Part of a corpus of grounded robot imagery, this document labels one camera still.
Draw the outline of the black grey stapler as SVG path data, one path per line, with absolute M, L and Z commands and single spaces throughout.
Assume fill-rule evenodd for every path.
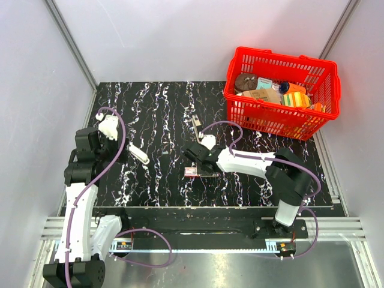
M 194 128 L 197 142 L 200 143 L 203 136 L 204 136 L 204 134 L 202 132 L 202 130 L 203 130 L 202 123 L 201 123 L 201 121 L 197 115 L 192 115 L 191 121 L 193 124 L 193 128 Z

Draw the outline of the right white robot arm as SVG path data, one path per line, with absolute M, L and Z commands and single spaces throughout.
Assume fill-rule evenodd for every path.
M 274 233 L 285 238 L 295 229 L 294 220 L 304 196 L 310 189 L 312 176 L 303 162 L 287 148 L 277 152 L 244 152 L 215 145 L 211 149 L 201 143 L 184 146 L 183 155 L 208 173 L 242 173 L 268 181 L 277 196 Z

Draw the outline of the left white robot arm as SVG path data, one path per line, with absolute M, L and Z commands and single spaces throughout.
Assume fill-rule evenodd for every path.
M 53 263 L 43 267 L 43 278 L 52 287 L 101 287 L 113 239 L 129 233 L 129 221 L 118 215 L 101 217 L 96 231 L 91 232 L 100 178 L 119 160 L 125 140 L 126 134 L 119 134 L 115 128 L 76 131 L 76 147 L 64 170 L 66 211 L 62 235 Z

